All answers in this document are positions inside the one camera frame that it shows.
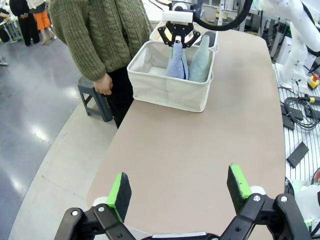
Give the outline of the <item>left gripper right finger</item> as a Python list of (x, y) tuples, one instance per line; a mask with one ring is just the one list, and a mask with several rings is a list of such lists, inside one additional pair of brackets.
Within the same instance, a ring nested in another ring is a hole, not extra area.
[(310, 240), (303, 216), (289, 193), (272, 199), (252, 192), (239, 165), (228, 166), (226, 181), (236, 216), (221, 240), (247, 240), (256, 225), (266, 226), (274, 240)]

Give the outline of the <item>person's right hand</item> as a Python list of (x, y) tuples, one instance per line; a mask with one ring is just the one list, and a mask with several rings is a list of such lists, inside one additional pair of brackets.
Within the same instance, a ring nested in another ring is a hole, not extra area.
[(107, 73), (100, 80), (94, 81), (93, 86), (102, 95), (109, 96), (112, 94), (113, 81)]

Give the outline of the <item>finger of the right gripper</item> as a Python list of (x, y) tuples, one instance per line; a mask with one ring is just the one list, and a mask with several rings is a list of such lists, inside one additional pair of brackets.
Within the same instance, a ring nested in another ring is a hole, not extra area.
[(178, 49), (175, 47), (177, 36), (172, 36), (166, 25), (158, 27), (157, 30), (163, 43), (169, 47), (172, 47), (171, 58), (178, 57)]
[(180, 31), (181, 43), (183, 48), (190, 48), (201, 36), (201, 33), (194, 29), (194, 25), (189, 23), (183, 25)]

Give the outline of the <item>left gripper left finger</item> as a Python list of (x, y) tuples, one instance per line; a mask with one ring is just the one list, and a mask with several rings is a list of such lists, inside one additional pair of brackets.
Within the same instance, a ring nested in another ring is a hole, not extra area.
[(99, 203), (83, 211), (72, 207), (65, 211), (55, 235), (56, 240), (93, 240), (105, 235), (109, 240), (134, 240), (124, 225), (132, 190), (128, 175), (119, 173), (106, 203)]

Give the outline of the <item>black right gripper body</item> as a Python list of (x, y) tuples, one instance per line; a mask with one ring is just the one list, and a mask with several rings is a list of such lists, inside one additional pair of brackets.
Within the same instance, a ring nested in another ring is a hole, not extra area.
[(165, 26), (173, 37), (185, 37), (193, 31), (192, 23), (183, 24), (182, 22), (167, 21)]

